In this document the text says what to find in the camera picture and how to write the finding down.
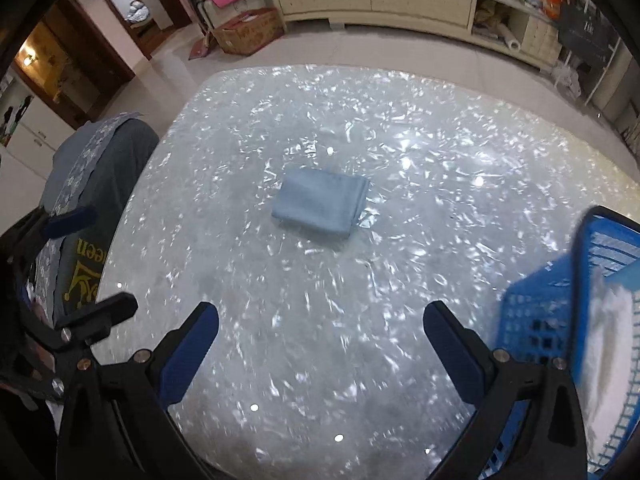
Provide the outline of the cream TV cabinet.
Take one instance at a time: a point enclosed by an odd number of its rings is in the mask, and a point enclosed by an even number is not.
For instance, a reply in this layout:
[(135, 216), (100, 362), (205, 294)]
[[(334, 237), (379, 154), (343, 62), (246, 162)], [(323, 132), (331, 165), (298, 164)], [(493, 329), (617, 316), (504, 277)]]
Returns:
[[(269, 0), (285, 24), (325, 20), (332, 25), (426, 32), (515, 58), (544, 73), (561, 52), (551, 18), (523, 0)], [(510, 51), (496, 31), (505, 24), (521, 43)]]

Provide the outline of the cardboard box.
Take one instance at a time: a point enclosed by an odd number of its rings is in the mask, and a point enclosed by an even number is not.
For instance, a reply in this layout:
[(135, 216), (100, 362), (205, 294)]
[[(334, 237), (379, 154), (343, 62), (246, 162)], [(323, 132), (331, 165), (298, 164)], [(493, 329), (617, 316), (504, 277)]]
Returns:
[(221, 50), (234, 55), (252, 55), (284, 35), (276, 9), (248, 10), (215, 28), (213, 36)]

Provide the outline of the white towel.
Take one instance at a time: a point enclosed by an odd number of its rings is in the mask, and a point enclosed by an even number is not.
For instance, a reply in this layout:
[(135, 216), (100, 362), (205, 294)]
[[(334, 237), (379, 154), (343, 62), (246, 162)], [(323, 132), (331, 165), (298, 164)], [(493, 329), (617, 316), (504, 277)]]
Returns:
[(591, 469), (608, 466), (634, 426), (638, 351), (639, 295), (598, 266), (590, 275), (578, 385)]

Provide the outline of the white paper roll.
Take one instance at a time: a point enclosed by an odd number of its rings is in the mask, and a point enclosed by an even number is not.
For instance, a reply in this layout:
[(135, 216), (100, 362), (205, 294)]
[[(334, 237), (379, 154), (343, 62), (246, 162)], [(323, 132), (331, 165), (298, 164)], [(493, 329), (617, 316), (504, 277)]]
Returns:
[(520, 52), (521, 51), (521, 43), (518, 41), (518, 38), (514, 36), (514, 33), (510, 31), (510, 28), (505, 24), (499, 23), (496, 26), (496, 31), (498, 35), (502, 38), (506, 47), (512, 52)]

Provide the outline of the grey chair with cloth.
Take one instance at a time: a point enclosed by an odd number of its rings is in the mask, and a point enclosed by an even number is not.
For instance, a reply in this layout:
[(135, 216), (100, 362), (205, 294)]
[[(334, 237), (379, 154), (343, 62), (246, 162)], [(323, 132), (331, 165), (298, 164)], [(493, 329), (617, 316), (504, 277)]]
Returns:
[(91, 222), (49, 240), (36, 259), (35, 295), (51, 323), (96, 301), (120, 217), (158, 142), (138, 113), (119, 113), (81, 126), (54, 153), (40, 205)]

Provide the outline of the blue plastic laundry basket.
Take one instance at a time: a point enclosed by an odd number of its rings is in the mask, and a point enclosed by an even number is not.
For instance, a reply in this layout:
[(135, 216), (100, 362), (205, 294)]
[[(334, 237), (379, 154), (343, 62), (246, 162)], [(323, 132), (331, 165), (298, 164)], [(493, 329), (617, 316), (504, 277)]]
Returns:
[(639, 226), (603, 206), (570, 250), (511, 284), (496, 345), (521, 362), (565, 363), (578, 391), (587, 476), (601, 479), (639, 430)]

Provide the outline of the dark bag with text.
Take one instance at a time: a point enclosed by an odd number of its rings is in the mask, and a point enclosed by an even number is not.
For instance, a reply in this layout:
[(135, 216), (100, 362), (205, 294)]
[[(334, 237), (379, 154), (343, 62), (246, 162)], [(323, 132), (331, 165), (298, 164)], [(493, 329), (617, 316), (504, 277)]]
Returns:
[(560, 44), (582, 62), (594, 68), (608, 64), (618, 33), (598, 10), (562, 3), (558, 29)]

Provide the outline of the folded light blue cloth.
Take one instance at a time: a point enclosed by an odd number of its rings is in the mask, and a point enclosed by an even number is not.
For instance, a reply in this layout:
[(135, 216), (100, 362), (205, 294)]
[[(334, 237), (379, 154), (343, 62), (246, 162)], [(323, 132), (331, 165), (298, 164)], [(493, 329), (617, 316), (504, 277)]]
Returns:
[(370, 180), (317, 169), (289, 171), (272, 206), (273, 218), (335, 237), (349, 237), (364, 209)]

